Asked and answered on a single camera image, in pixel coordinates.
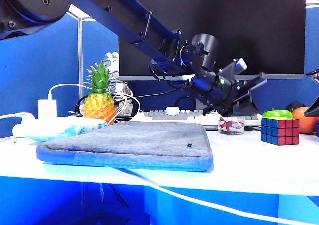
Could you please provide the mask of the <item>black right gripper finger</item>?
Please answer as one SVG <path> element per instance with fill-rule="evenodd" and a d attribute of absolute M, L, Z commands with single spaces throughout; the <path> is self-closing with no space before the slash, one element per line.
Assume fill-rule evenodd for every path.
<path fill-rule="evenodd" d="M 314 103 L 308 107 L 304 112 L 305 117 L 318 117 L 319 116 L 319 96 L 316 98 Z"/>
<path fill-rule="evenodd" d="M 317 84 L 319 84 L 319 69 L 315 69 L 306 73 L 307 76 L 311 77 Z"/>

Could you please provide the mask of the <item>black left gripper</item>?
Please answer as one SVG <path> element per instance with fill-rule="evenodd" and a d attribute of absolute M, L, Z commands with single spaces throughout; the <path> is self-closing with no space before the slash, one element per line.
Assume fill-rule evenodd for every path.
<path fill-rule="evenodd" d="M 201 70 L 191 79 L 191 91 L 207 106 L 203 115 L 223 111 L 233 111 L 235 116 L 253 116 L 260 113 L 255 104 L 251 90 L 266 83 L 263 72 L 252 80 L 241 82 L 235 80 L 233 75 L 228 77 L 222 73 Z"/>

